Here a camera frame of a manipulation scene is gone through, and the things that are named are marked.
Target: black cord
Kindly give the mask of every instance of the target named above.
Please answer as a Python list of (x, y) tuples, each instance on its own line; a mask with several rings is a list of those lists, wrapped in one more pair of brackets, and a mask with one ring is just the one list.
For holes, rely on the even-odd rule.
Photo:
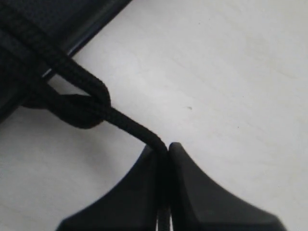
[(15, 78), (32, 95), (24, 106), (48, 109), (61, 120), (77, 128), (92, 128), (106, 120), (143, 141), (159, 155), (162, 190), (160, 192), (158, 228), (160, 231), (168, 231), (170, 229), (170, 212), (165, 192), (167, 186), (165, 175), (167, 172), (165, 167), (167, 147), (161, 139), (149, 129), (114, 109), (111, 106), (108, 88), (103, 82), (55, 46), (36, 25), (1, 2), (0, 29), (27, 46), (55, 73), (88, 94), (60, 95), (25, 63), (5, 48), (0, 47), (2, 74)]

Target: white surface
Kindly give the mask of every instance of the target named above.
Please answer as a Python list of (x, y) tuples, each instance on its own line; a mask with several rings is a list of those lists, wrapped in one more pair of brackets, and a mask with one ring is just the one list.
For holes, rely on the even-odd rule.
[[(308, 227), (307, 1), (134, 0), (76, 60), (113, 105), (289, 230)], [(53, 85), (63, 85), (59, 79)], [(0, 230), (52, 231), (143, 144), (17, 110), (0, 125)]]

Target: black object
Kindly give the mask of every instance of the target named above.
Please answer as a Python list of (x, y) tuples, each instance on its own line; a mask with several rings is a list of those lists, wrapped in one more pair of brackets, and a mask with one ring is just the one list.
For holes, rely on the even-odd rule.
[[(47, 33), (72, 56), (131, 0), (0, 0)], [(25, 46), (0, 29), (0, 46), (22, 59), (39, 75), (53, 72)], [(12, 78), (0, 77), (0, 122), (10, 115), (28, 94)]]
[(146, 147), (105, 197), (64, 220), (58, 231), (155, 231), (157, 154)]
[(168, 157), (175, 231), (285, 231), (274, 215), (216, 184), (179, 143), (171, 144)]

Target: white table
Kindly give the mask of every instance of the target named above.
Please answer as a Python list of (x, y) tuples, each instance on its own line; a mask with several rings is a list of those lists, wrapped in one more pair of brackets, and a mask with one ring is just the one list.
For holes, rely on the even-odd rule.
[[(308, 227), (308, 3), (134, 0), (76, 60), (114, 107), (180, 141), (237, 196)], [(59, 78), (61, 91), (71, 87)], [(109, 191), (143, 143), (18, 109), (0, 125), (0, 230), (52, 231)]]

